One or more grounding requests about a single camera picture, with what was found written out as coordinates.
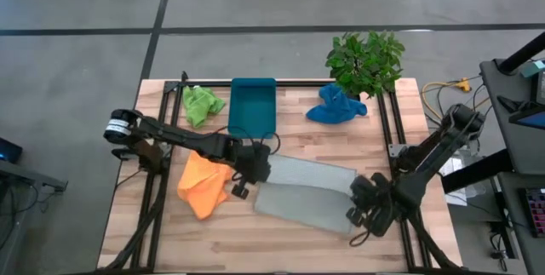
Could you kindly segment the grey metal shelf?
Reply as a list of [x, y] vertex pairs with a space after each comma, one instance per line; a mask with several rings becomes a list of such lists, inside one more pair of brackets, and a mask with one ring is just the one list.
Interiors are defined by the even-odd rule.
[[44, 187], [63, 193], [67, 181], [0, 160], [0, 275], [14, 275], [28, 223]]

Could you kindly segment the dark grey desk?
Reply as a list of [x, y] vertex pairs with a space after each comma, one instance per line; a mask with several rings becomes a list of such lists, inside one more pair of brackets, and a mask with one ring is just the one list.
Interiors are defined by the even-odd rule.
[[512, 114], [497, 99], [504, 96], [515, 101], [530, 100], [531, 80], [519, 74], [500, 73], [492, 60], [481, 62], [479, 67], [514, 170], [527, 175], [545, 175], [545, 129], [510, 123]]
[[545, 275], [545, 238], [534, 238], [519, 198], [520, 188], [545, 188], [545, 175], [500, 173], [498, 180], [528, 275]]

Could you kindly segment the blue microfiber towel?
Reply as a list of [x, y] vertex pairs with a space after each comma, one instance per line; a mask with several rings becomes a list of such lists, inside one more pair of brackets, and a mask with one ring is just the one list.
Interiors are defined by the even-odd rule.
[[350, 99], [335, 83], [320, 88], [318, 96], [323, 103], [306, 113], [306, 117], [314, 122], [339, 124], [350, 121], [356, 116], [366, 116], [368, 113], [364, 103]]

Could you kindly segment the teal plastic bin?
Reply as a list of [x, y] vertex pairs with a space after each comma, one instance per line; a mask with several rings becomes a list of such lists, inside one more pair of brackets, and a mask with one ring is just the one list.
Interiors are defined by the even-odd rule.
[[229, 134], [241, 139], [272, 139], [276, 132], [276, 92], [274, 78], [234, 78], [229, 100]]

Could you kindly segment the orange microfiber towel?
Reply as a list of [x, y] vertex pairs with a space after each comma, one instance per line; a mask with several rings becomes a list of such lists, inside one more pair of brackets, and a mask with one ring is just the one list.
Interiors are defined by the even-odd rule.
[[199, 220], [206, 219], [228, 199], [225, 185], [232, 173], [229, 166], [213, 163], [196, 152], [190, 152], [178, 182], [178, 197], [189, 204]]

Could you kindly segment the grey microfiber towel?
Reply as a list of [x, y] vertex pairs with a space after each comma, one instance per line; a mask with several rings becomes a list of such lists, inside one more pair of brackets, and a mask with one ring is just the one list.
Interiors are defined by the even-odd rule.
[[255, 212], [343, 235], [352, 232], [346, 213], [353, 207], [355, 169], [281, 155], [270, 156], [269, 163], [271, 173], [259, 186]]

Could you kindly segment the small black desk item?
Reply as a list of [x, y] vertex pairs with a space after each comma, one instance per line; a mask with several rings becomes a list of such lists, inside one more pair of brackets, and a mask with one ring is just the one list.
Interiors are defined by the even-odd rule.
[[514, 113], [519, 110], [520, 102], [516, 100], [511, 100], [505, 96], [498, 95], [496, 97], [500, 105], [509, 113]]

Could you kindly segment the white paper sheet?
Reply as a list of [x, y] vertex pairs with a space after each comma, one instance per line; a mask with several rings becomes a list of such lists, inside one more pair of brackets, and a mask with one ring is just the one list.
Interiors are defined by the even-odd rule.
[[[439, 170], [439, 174], [442, 177], [447, 177], [448, 175], [453, 174], [459, 169], [464, 169], [469, 164], [473, 163], [476, 160], [476, 157], [464, 156], [462, 154], [455, 155], [451, 157]], [[461, 189], [447, 192], [445, 194], [445, 199], [448, 204], [458, 205], [458, 206], [467, 206], [469, 198], [475, 198], [477, 196], [483, 195], [486, 193], [486, 187], [482, 182], [473, 183], [462, 187]]]

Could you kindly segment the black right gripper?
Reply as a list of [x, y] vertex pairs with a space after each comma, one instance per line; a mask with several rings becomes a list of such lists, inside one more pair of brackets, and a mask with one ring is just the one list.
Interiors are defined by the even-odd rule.
[[383, 237], [399, 215], [392, 195], [392, 182], [383, 174], [373, 174], [369, 179], [357, 175], [350, 185], [352, 207], [366, 213], [364, 228], [356, 238], [370, 235]]

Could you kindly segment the backlit black keyboard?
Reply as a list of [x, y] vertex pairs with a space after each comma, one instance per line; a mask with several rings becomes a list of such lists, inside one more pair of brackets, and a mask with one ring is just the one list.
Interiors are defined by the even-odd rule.
[[545, 188], [520, 188], [519, 198], [534, 238], [545, 238]]

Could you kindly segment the green microfiber towel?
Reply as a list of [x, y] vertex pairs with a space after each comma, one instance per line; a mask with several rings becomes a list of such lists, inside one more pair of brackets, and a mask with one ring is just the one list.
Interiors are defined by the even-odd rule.
[[200, 85], [184, 87], [182, 101], [186, 109], [186, 120], [194, 128], [203, 126], [208, 115], [219, 113], [226, 104], [214, 94], [211, 88]]

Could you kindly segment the grey metal mounting plate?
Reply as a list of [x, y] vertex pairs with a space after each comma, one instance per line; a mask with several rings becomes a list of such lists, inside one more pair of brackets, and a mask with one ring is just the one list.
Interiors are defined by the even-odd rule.
[[391, 158], [399, 158], [404, 155], [410, 148], [407, 144], [389, 144], [387, 147], [388, 156]]

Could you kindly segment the small teal box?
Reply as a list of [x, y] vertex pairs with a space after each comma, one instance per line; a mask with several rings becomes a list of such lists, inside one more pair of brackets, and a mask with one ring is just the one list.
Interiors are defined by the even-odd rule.
[[521, 67], [520, 75], [530, 78], [545, 70], [545, 60], [532, 60]]

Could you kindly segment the tablet with blue screen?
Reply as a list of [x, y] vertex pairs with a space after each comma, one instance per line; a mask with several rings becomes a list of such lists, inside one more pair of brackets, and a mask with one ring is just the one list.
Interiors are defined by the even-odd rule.
[[545, 106], [526, 104], [508, 119], [510, 123], [545, 130]]

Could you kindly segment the black slanted pole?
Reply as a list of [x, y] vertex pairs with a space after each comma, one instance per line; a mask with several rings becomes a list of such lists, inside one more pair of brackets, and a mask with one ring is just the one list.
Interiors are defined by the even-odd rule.
[[497, 69], [504, 75], [513, 75], [521, 65], [543, 50], [545, 50], [545, 32], [542, 32], [521, 49], [499, 63]]

